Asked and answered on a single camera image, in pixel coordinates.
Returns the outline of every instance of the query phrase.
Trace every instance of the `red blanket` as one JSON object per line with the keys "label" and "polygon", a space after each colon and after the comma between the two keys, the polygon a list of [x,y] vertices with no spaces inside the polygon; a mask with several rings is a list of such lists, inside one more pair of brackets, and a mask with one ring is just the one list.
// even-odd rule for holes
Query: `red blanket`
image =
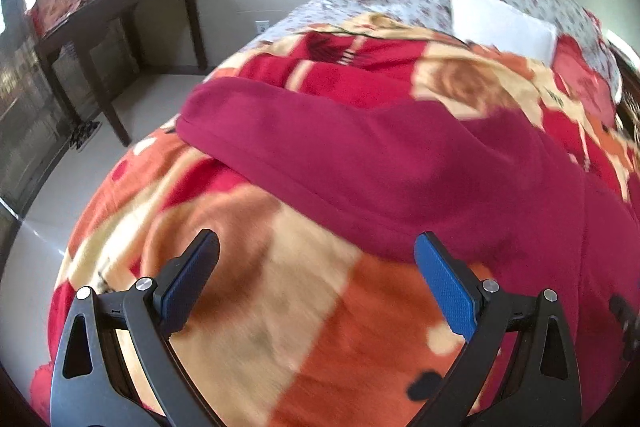
{"label": "red blanket", "polygon": [[577,127],[543,104],[544,130],[519,108],[458,120],[412,100],[423,43],[369,39],[341,64],[353,41],[307,34],[287,57],[258,55],[240,78],[196,88],[178,135],[369,253],[410,263],[433,230],[507,291],[555,289],[592,411],[620,371],[609,298],[639,302],[638,222],[615,172],[601,160],[585,172]]}
{"label": "red blanket", "polygon": [[[79,287],[128,289],[213,229],[220,261],[171,343],[221,418],[404,425],[421,406],[408,389],[443,375],[462,345],[411,263],[415,235],[432,229],[496,271],[473,263],[480,279],[558,291],[586,413],[613,385],[621,332],[604,302],[638,302],[638,151],[551,70],[366,14],[234,55],[186,110],[180,132],[196,123],[194,143],[216,156],[172,120],[114,167],[65,253],[52,357]],[[121,333],[136,389],[160,412]],[[50,369],[31,387],[44,417]]]}

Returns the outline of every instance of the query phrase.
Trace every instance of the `white tile floor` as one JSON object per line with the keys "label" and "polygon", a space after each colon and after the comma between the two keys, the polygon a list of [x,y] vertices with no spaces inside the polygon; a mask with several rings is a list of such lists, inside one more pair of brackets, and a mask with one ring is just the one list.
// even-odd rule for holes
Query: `white tile floor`
{"label": "white tile floor", "polygon": [[[133,143],[169,120],[201,80],[142,76],[127,89],[115,106]],[[0,360],[27,397],[34,370],[49,362],[49,299],[66,242],[94,191],[125,153],[104,117],[98,119],[103,126],[91,142],[80,153],[67,152],[39,192],[0,281]]]}

